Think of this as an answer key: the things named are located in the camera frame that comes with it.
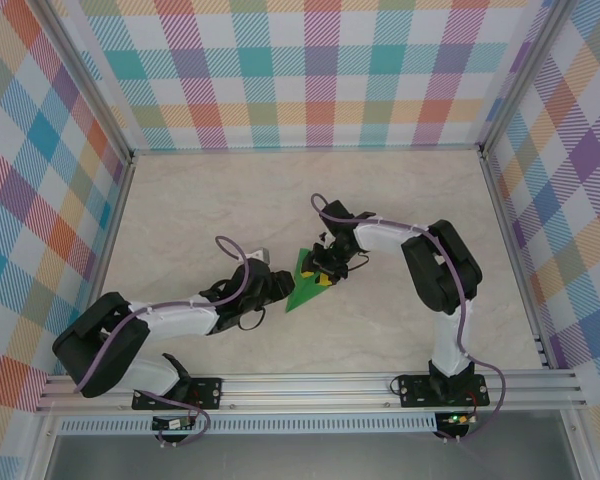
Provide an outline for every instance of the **beige marble surface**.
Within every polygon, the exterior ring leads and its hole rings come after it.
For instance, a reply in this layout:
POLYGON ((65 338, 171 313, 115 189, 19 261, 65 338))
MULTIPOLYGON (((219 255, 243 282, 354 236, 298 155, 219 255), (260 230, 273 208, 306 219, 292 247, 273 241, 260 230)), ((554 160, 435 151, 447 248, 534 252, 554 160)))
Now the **beige marble surface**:
MULTIPOLYGON (((206 289, 236 267, 216 248, 219 234, 246 251, 264 246, 275 270, 293 271, 298 249, 324 231, 309 204, 313 192, 356 214, 451 221, 484 273, 470 350, 501 368, 540 366, 473 151, 140 157, 105 291, 155 302, 206 289)), ((182 336, 148 350, 172 353, 190 372, 259 373, 423 370, 433 347, 432 316, 406 264, 379 252, 296 310, 285 314, 279 303, 267 312, 252 332, 182 336)))

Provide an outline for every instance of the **purple cable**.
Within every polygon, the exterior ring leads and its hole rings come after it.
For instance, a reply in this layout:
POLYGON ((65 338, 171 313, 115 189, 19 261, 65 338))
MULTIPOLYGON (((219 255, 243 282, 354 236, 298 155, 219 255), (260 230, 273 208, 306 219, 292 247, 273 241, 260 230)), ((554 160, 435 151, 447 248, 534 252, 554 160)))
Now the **purple cable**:
POLYGON ((185 438, 184 440, 182 440, 180 443, 177 443, 177 444, 167 443, 166 440, 164 438, 162 438, 162 430, 160 430, 158 432, 158 440, 160 440, 162 445, 165 445, 165 444, 171 445, 173 448, 181 447, 183 445, 187 445, 189 443, 195 442, 202 435, 204 435, 207 432, 207 430, 209 430, 209 427, 211 426, 211 417, 209 416, 209 414, 207 412, 205 412, 200 407, 196 407, 194 405, 188 405, 188 404, 182 403, 182 402, 176 402, 175 400, 169 400, 166 398, 162 398, 161 396, 156 395, 151 392, 140 392, 140 393, 142 393, 143 395, 146 395, 149 398, 153 398, 154 400, 156 400, 157 402, 160 402, 160 403, 166 403, 169 405, 173 405, 174 407, 186 408, 189 411, 193 410, 194 412, 201 414, 206 420, 204 422, 204 427, 202 428, 202 430, 200 430, 198 433, 194 433, 193 435, 189 435, 187 438, 185 438))
POLYGON ((496 404, 496 407, 493 409, 493 413, 491 414, 491 416, 482 425, 482 427, 480 427, 478 430, 474 430, 473 432, 465 435, 464 438, 468 438, 469 436, 473 436, 476 433, 483 431, 484 428, 487 426, 487 424, 489 424, 492 420, 494 420, 498 416, 500 410, 502 409, 502 404, 504 403, 504 397, 505 397, 505 394, 507 391, 507 380, 505 379, 504 373, 502 373, 502 370, 500 370, 495 365, 491 365, 490 363, 483 362, 483 361, 478 360, 477 358, 473 357, 467 351, 467 349, 464 347, 464 345, 462 344, 462 332, 464 331, 464 325, 467 321, 466 297, 464 296, 464 289, 462 288, 462 282, 460 281, 460 276, 458 275, 458 271, 456 270, 455 266, 453 265, 453 262, 451 261, 451 257, 449 257, 449 254, 445 251, 445 249, 440 244, 440 241, 436 237, 431 235, 428 231, 426 231, 420 227, 417 227, 415 225, 407 225, 406 223, 393 222, 391 220, 384 220, 384 219, 372 219, 372 218, 344 219, 344 218, 332 217, 331 215, 327 215, 326 213, 323 213, 322 210, 320 209, 320 207, 318 207, 316 205, 316 198, 319 198, 320 200, 322 200, 325 205, 328 205, 329 202, 327 201, 326 198, 324 198, 323 195, 321 195, 319 193, 314 193, 313 195, 311 195, 311 206, 314 208, 314 210, 316 212, 318 212, 318 214, 322 218, 326 218, 327 220, 331 220, 332 222, 337 222, 337 223, 356 223, 356 224, 364 223, 364 224, 371 224, 371 225, 379 224, 379 225, 387 225, 389 227, 403 228, 405 230, 412 230, 412 231, 417 232, 417 233, 423 235, 424 237, 426 237, 438 249, 438 252, 440 252, 440 255, 442 255, 442 258, 444 258, 444 261, 447 263, 447 266, 449 267, 449 271, 451 272, 451 276, 453 277, 453 282, 454 282, 456 288, 458 289, 458 296, 460 297, 460 322, 458 325, 458 335, 456 337, 456 343, 458 344, 458 349, 466 358, 471 360, 473 363, 480 365, 482 367, 485 367, 485 368, 489 368, 490 370, 493 370, 494 372, 496 372, 498 374, 498 376, 500 377, 500 381, 502 382, 502 391, 500 392, 500 398, 498 399, 498 403, 496 404))
POLYGON ((100 365, 100 362, 102 361, 102 357, 104 357, 104 354, 107 353, 107 350, 113 343, 113 340, 120 333, 120 331, 125 327, 125 325, 127 323, 129 323, 131 320, 133 320, 134 318, 136 318, 138 315, 147 313, 150 310, 160 310, 162 308, 168 308, 168 307, 184 307, 184 306, 191 307, 191 308, 218 307, 220 305, 229 303, 240 296, 240 294, 247 287, 247 281, 249 280, 249 262, 247 261, 247 256, 244 253, 244 251, 242 250, 242 248, 240 248, 240 245, 238 245, 236 242, 231 240, 229 237, 219 235, 216 237, 215 240, 216 240, 216 245, 218 245, 218 247, 220 247, 220 250, 222 250, 224 253, 226 253, 227 255, 229 255, 230 257, 233 257, 235 259, 242 258, 242 262, 244 264, 244 277, 242 279, 242 283, 240 284, 240 288, 238 288, 238 290, 236 290, 235 293, 229 295, 227 298, 218 300, 217 302, 191 303, 188 301, 180 300, 180 301, 176 301, 176 302, 156 303, 153 306, 146 306, 146 307, 136 310, 135 312, 131 312, 129 315, 124 317, 118 325, 116 325, 116 327, 113 329, 111 334, 107 337, 105 342, 102 344, 102 347, 98 351, 96 358, 93 359, 93 362, 89 366, 87 373, 85 373, 84 377, 82 377, 82 380, 80 380, 80 383, 78 383, 78 385, 76 386, 74 393, 80 392, 84 388, 84 386, 89 382, 89 380, 91 380, 93 373, 98 368, 98 365, 100 365), (229 245, 231 245, 236 250, 236 252, 238 252, 239 257, 232 254, 231 252, 229 252, 227 250, 227 248, 220 243, 220 241, 227 242, 229 245))

